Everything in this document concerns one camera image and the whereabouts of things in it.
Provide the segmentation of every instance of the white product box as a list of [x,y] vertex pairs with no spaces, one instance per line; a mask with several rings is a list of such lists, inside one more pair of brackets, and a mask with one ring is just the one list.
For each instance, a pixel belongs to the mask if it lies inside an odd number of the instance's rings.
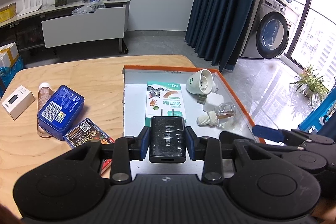
[[2,102],[2,105],[15,121],[34,100],[32,92],[21,85]]
[[0,47],[0,67],[12,67],[18,56],[15,42]]

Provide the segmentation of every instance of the wooden table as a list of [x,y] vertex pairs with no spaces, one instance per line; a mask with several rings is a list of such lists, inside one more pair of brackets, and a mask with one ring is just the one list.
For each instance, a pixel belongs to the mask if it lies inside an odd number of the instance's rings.
[[70,150],[64,141],[43,139],[37,135],[38,86],[48,82],[53,91],[60,85],[66,85],[78,92],[85,98],[85,103],[75,123],[88,117],[117,139],[123,133],[124,65],[194,67],[189,59],[181,55],[129,56],[30,68],[14,77],[4,98],[23,85],[32,91],[36,100],[16,121],[0,107],[0,203],[20,216],[12,196],[15,181],[29,170]]

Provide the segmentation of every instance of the qr code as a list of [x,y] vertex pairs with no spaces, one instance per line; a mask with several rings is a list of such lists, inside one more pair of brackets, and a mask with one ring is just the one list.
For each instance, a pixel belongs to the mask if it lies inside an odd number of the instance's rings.
[[90,126],[88,122],[85,122],[84,124],[82,124],[82,125],[80,126],[80,128],[81,128],[84,132],[88,131],[91,127],[92,127],[92,126]]

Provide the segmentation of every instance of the washing machine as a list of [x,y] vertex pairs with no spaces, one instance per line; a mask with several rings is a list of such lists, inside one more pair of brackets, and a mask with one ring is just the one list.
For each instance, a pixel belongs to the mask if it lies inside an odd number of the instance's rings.
[[272,59],[283,53],[288,44],[285,11],[277,0],[260,0],[241,57]]

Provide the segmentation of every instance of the blue plastic bag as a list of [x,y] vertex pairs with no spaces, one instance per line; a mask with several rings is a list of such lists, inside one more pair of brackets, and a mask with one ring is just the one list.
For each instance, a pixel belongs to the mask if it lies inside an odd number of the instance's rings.
[[[21,56],[17,58],[17,60],[15,61],[14,65],[11,68],[9,67],[0,68],[0,77],[6,88],[8,87],[9,83],[13,80],[15,74],[22,69],[23,69],[23,60]],[[0,87],[0,97],[3,96],[4,92],[5,91],[2,90],[2,88]]]

